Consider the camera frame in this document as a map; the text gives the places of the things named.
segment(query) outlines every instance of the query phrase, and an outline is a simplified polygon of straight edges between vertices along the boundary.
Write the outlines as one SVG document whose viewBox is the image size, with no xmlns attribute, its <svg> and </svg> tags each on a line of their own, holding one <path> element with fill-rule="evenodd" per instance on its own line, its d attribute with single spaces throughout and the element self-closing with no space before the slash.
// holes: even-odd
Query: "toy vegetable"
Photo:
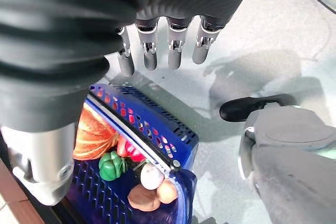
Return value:
<svg viewBox="0 0 336 224">
<path fill-rule="evenodd" d="M 96 159 L 118 143 L 119 134 L 90 106 L 84 104 L 80 116 L 73 158 Z"/>
<path fill-rule="evenodd" d="M 132 188 L 128 194 L 128 201 L 131 207 L 144 212 L 157 210 L 161 204 L 156 196 L 156 190 L 147 190 L 141 184 Z"/>
<path fill-rule="evenodd" d="M 153 164 L 145 164 L 141 170 L 140 180 L 144 188 L 157 189 L 164 179 L 164 175 Z"/>
<path fill-rule="evenodd" d="M 99 161 L 99 175 L 107 181 L 119 178 L 127 170 L 124 158 L 118 156 L 116 152 L 105 153 Z"/>
<path fill-rule="evenodd" d="M 177 198 L 177 191 L 173 183 L 165 179 L 157 188 L 156 195 L 162 203 L 169 204 Z"/>
<path fill-rule="evenodd" d="M 144 161 L 146 158 L 123 136 L 118 140 L 118 155 L 121 157 L 130 157 L 134 162 Z"/>
</svg>

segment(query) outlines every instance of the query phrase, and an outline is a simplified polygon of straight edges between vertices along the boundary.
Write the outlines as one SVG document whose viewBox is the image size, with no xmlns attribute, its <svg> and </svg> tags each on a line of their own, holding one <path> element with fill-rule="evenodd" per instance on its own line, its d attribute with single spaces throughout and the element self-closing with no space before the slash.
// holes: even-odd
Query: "red pepper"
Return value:
<svg viewBox="0 0 336 224">
<path fill-rule="evenodd" d="M 130 157 L 134 162 L 141 162 L 146 158 L 123 136 L 119 137 L 117 153 L 121 157 Z"/>
</svg>

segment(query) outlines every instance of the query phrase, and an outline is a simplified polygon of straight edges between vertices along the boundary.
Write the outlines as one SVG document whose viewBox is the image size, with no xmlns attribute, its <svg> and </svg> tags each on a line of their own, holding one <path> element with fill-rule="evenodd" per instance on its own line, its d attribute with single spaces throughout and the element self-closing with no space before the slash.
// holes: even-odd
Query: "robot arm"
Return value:
<svg viewBox="0 0 336 224">
<path fill-rule="evenodd" d="M 243 98 L 224 104 L 221 116 L 232 121 L 235 111 L 235 120 L 246 119 L 239 171 L 252 179 L 274 224 L 332 224 L 336 128 L 312 111 L 279 105 L 294 102 L 287 95 Z"/>
<path fill-rule="evenodd" d="M 71 181 L 76 127 L 88 87 L 119 52 L 134 65 L 125 25 L 136 23 L 144 63 L 156 68 L 156 23 L 169 23 L 169 66 L 179 67 L 188 25 L 202 15 L 195 63 L 202 63 L 242 0 L 0 0 L 0 125 L 13 173 L 43 204 Z"/>
</svg>

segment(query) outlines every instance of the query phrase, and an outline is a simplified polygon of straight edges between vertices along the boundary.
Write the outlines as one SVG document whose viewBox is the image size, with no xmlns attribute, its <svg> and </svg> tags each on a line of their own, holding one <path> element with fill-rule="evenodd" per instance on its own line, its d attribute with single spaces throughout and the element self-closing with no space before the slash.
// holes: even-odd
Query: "orange squash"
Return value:
<svg viewBox="0 0 336 224">
<path fill-rule="evenodd" d="M 80 115 L 73 158 L 89 160 L 100 158 L 118 143 L 118 132 L 90 106 L 84 104 Z"/>
</svg>

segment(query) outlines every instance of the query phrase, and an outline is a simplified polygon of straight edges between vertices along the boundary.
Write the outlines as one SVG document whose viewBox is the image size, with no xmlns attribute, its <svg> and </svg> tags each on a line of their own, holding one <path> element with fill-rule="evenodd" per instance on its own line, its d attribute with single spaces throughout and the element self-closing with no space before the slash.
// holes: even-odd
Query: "green bell pepper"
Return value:
<svg viewBox="0 0 336 224">
<path fill-rule="evenodd" d="M 127 171 L 127 164 L 124 158 L 118 156 L 117 152 L 105 153 L 99 161 L 99 175 L 107 181 L 119 178 Z"/>
</svg>

